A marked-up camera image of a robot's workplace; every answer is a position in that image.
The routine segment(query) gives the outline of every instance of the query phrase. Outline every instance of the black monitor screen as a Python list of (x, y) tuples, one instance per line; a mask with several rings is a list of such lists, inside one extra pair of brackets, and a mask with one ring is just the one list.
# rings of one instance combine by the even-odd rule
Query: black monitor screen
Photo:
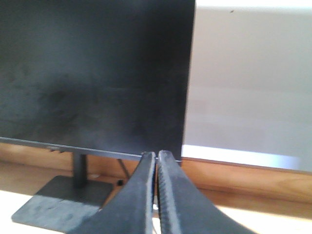
[(179, 159), (194, 4), (0, 0), (0, 140)]

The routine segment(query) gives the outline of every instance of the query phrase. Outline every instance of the computer monitor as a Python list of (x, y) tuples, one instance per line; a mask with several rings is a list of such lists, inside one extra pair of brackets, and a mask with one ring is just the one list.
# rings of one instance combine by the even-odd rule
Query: computer monitor
[(0, 0), (0, 141), (181, 159), (194, 1)]

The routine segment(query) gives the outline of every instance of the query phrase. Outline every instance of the monitor stand base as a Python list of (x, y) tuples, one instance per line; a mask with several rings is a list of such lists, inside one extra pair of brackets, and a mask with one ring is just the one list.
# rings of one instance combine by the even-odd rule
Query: monitor stand base
[(85, 167), (77, 166), (83, 158), (74, 154), (74, 177), (54, 177), (12, 215), (12, 220), (65, 233), (98, 212), (113, 185), (86, 180)]

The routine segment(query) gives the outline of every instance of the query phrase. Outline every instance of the black plastic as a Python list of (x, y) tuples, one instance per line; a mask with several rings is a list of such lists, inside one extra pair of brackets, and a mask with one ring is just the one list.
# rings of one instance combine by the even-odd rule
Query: black plastic
[(169, 151), (159, 152), (158, 205), (162, 234), (254, 234), (215, 207)]
[(57, 176), (16, 211), (12, 220), (67, 232), (98, 212), (112, 189), (112, 184), (98, 181), (74, 188), (71, 177)]
[(194, 8), (1, 0), (0, 142), (127, 159), (167, 149), (180, 159)]
[(144, 153), (113, 200), (68, 234), (151, 234), (154, 180), (155, 153)]

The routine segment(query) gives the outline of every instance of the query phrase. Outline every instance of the monitor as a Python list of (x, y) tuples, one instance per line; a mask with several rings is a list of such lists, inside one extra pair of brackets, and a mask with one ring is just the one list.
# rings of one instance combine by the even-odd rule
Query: monitor
[(194, 1), (0, 0), (0, 141), (181, 159)]

